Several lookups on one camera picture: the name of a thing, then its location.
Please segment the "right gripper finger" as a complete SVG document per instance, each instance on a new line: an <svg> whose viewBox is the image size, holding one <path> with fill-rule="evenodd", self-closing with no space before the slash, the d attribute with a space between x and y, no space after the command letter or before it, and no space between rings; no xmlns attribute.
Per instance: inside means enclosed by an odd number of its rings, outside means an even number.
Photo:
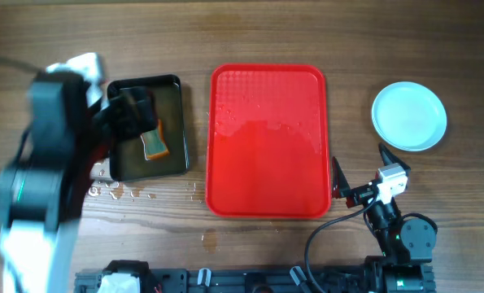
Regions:
<svg viewBox="0 0 484 293"><path fill-rule="evenodd" d="M391 164L399 164L404 171L411 170L411 168L405 162L403 162L400 158L394 155L382 142L378 144L378 150L385 166Z"/></svg>
<svg viewBox="0 0 484 293"><path fill-rule="evenodd" d="M351 193L351 188L335 156L332 157L332 176L332 197L346 198Z"/></svg>

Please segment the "green orange sponge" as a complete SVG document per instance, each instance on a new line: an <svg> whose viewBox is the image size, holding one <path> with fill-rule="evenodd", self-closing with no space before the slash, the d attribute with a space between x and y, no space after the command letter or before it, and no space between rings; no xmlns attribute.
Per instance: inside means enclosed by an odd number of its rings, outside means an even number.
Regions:
<svg viewBox="0 0 484 293"><path fill-rule="evenodd" d="M141 135L144 156L146 160L157 160L169 155L169 149L164 141L163 123L157 120L157 127Z"/></svg>

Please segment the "light blue plate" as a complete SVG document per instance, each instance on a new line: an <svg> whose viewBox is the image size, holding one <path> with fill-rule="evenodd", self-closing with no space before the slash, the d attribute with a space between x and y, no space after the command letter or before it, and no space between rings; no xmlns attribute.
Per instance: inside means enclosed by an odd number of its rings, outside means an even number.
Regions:
<svg viewBox="0 0 484 293"><path fill-rule="evenodd" d="M377 134L402 151L426 151L447 131L447 112L440 98L411 81L395 82L379 91L371 120Z"/></svg>

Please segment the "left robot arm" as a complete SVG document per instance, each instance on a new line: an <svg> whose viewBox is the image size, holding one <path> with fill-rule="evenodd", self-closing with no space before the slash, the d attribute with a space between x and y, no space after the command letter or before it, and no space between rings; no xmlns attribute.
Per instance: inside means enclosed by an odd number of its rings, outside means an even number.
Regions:
<svg viewBox="0 0 484 293"><path fill-rule="evenodd" d="M119 142L158 125L155 96L121 90L87 103L75 72L40 72L28 90L33 118L0 173L0 256L5 292L64 292L94 164Z"/></svg>

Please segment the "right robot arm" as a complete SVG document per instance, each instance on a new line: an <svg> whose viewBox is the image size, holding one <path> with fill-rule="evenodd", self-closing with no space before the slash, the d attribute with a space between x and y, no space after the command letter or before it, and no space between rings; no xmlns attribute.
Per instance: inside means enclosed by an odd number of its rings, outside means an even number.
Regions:
<svg viewBox="0 0 484 293"><path fill-rule="evenodd" d="M377 240L381 255L367 256L362 265L341 267L334 281L343 292L434 292L433 249L436 223L420 213L403 215L395 202L408 187L411 168L384 144L378 145L384 164L368 183L350 187L336 158L332 158L335 199L349 208L361 206L365 224Z"/></svg>

